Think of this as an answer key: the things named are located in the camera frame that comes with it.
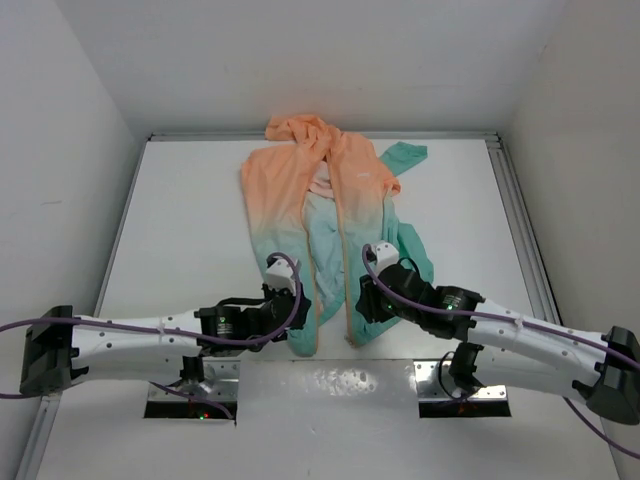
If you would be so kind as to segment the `orange and teal jacket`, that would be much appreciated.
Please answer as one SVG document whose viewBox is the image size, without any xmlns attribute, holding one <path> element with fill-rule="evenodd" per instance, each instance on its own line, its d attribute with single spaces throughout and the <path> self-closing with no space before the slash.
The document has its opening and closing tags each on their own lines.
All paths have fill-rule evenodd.
<svg viewBox="0 0 640 480">
<path fill-rule="evenodd" d="M 300 279 L 311 306 L 288 344 L 298 356 L 318 349 L 318 329 L 346 311 L 349 341 L 363 346 L 395 325 L 369 324 L 357 312 L 364 245 L 386 241 L 413 260 L 421 276 L 434 267 L 410 224 L 399 220 L 393 198 L 400 174 L 428 156 L 421 145 L 397 142 L 378 154 L 358 133 L 343 132 L 317 116 L 272 118 L 269 146 L 253 151 L 241 168 L 254 253 L 264 260 L 283 252 L 300 262 Z"/>
</svg>

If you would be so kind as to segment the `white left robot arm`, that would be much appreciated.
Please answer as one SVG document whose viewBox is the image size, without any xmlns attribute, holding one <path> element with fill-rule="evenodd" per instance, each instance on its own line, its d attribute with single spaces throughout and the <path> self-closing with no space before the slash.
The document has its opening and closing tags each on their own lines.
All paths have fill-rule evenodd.
<svg viewBox="0 0 640 480">
<path fill-rule="evenodd" d="M 304 327 L 305 294 L 262 290 L 260 299 L 230 297 L 165 317 L 111 320 L 54 307 L 26 331 L 19 392 L 44 396 L 92 380 L 200 383 L 205 359 L 258 352 Z"/>
</svg>

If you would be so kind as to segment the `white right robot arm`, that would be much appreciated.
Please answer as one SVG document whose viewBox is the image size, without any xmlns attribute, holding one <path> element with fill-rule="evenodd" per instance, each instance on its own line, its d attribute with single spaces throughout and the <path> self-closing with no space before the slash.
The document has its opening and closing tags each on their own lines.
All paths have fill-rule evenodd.
<svg viewBox="0 0 640 480">
<path fill-rule="evenodd" d="M 639 342 L 626 328 L 569 330 L 477 292 L 434 287 L 399 263 L 361 277 L 356 309 L 369 323 L 400 318 L 457 340 L 449 373 L 463 391 L 511 385 L 580 401 L 619 424 L 639 422 Z"/>
</svg>

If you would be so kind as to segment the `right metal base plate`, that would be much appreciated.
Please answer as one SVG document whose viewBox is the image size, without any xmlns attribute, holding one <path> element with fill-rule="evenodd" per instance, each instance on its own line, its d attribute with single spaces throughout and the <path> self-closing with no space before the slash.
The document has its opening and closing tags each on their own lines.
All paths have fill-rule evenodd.
<svg viewBox="0 0 640 480">
<path fill-rule="evenodd" d="M 454 401 L 463 391 L 454 383 L 449 374 L 451 361 L 425 359 L 414 361 L 414 380 L 418 400 L 422 403 L 442 403 Z M 476 387 L 475 393 L 467 398 L 469 402 L 507 401 L 504 386 Z"/>
</svg>

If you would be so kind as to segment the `metal base plate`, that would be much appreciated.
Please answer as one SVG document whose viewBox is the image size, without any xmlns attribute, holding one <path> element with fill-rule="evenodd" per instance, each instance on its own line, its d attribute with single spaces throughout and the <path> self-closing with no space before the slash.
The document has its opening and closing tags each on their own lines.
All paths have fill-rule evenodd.
<svg viewBox="0 0 640 480">
<path fill-rule="evenodd" d="M 155 382 L 171 390 L 190 396 L 206 397 L 216 402 L 237 400 L 240 362 L 231 358 L 205 358 L 202 360 L 202 380 L 183 379 L 184 362 L 181 357 L 164 360 L 166 373 Z"/>
<path fill-rule="evenodd" d="M 418 400 L 422 403 L 442 403 L 454 401 L 463 391 L 454 383 L 449 374 L 451 361 L 425 359 L 414 361 L 414 380 Z M 469 402 L 507 401 L 504 386 L 476 387 L 475 393 L 467 398 Z"/>
</svg>

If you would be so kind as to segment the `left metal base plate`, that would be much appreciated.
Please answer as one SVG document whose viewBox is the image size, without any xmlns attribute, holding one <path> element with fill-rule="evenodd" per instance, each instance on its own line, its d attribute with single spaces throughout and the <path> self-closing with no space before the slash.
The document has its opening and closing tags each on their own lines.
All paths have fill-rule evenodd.
<svg viewBox="0 0 640 480">
<path fill-rule="evenodd" d="M 237 400 L 240 362 L 231 358 L 205 358 L 202 360 L 202 380 L 183 379 L 184 362 L 181 357 L 164 360 L 166 373 L 155 382 L 171 390 L 190 396 L 206 397 L 216 402 Z"/>
</svg>

